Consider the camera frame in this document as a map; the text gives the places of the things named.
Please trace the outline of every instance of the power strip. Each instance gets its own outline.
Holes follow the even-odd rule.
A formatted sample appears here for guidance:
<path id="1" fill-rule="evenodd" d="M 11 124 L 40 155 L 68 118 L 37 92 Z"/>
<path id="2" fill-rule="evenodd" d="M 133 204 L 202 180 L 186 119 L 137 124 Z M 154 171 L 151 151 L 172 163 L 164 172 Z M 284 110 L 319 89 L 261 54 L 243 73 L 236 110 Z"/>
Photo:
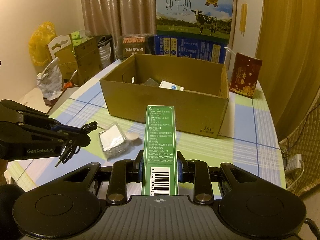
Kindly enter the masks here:
<path id="1" fill-rule="evenodd" d="M 297 169 L 301 169 L 301 154 L 298 153 L 295 156 L 291 157 L 287 162 L 287 167 L 285 169 L 285 173 L 288 174 L 290 172 L 296 171 Z"/>

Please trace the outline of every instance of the white bucket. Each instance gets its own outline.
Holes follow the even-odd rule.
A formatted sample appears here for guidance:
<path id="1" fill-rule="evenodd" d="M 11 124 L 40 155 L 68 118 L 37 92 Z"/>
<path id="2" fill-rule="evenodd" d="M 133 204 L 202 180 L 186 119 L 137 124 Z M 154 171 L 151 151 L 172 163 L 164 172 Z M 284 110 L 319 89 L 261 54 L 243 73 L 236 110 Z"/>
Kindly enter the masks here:
<path id="1" fill-rule="evenodd" d="M 107 44 L 106 46 L 99 47 L 99 54 L 101 59 L 102 68 L 106 68 L 111 64 L 111 47 L 110 44 Z"/>

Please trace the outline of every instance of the yellow plastic bag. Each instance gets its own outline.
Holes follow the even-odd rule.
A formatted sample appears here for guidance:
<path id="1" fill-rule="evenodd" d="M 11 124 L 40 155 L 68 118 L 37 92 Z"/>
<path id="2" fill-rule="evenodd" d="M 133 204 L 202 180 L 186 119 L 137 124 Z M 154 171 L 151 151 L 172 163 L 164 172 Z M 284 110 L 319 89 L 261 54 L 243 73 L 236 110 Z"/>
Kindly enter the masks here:
<path id="1" fill-rule="evenodd" d="M 45 46 L 55 37 L 57 35 L 52 22 L 42 23 L 32 34 L 29 41 L 29 53 L 33 65 L 47 66 L 50 63 Z"/>

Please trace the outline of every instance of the black cable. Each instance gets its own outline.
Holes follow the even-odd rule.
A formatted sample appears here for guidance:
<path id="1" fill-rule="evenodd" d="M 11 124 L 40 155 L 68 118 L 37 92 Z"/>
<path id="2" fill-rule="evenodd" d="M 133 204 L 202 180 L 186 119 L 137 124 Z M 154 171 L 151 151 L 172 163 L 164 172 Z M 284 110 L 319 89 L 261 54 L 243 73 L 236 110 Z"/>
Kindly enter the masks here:
<path id="1" fill-rule="evenodd" d="M 320 240 L 320 231 L 316 223 L 314 223 L 310 218 L 306 218 L 306 220 L 303 223 L 307 224 L 313 235 L 317 238 L 317 240 Z"/>
<path id="2" fill-rule="evenodd" d="M 82 134 L 89 134 L 90 132 L 96 130 L 98 127 L 97 122 L 91 122 L 89 124 L 85 124 L 81 127 L 80 132 Z M 76 145 L 76 140 L 72 141 L 71 144 L 67 143 L 67 146 L 61 156 L 59 157 L 60 161 L 65 164 L 68 160 L 70 160 L 74 154 L 79 153 L 81 147 Z"/>

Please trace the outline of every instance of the blue and green plaid tablecloth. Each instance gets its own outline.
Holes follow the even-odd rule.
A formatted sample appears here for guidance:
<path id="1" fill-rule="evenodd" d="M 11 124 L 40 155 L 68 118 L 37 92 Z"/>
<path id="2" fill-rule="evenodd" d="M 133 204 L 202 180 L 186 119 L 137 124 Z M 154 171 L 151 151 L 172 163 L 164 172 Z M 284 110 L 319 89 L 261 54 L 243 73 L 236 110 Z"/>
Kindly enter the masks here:
<path id="1" fill-rule="evenodd" d="M 79 88 L 51 117 L 63 124 L 81 127 L 85 123 L 97 121 L 100 126 L 117 122 L 125 132 L 138 132 L 140 143 L 121 157 L 106 160 L 100 146 L 97 129 L 90 133 L 91 143 L 74 155 L 66 164 L 55 165 L 58 158 L 14 161 L 8 169 L 11 176 L 24 190 L 60 177 L 89 162 L 100 162 L 102 166 L 111 166 L 120 159 L 135 159 L 143 148 L 145 125 L 110 116 L 100 87 L 100 78 L 115 68 L 116 61 Z M 260 85 L 257 85 L 254 98 L 246 98 L 230 93 L 228 109 L 218 138 L 207 138 L 177 131 L 177 150 L 186 160 L 198 159 L 209 166 L 218 167 L 222 162 L 230 162 L 261 178 L 285 188 L 284 168 L 275 128 L 270 111 Z M 128 185 L 129 194 L 139 194 L 136 183 Z M 192 185 L 182 184 L 184 189 Z M 213 184 L 215 197 L 220 193 Z"/>

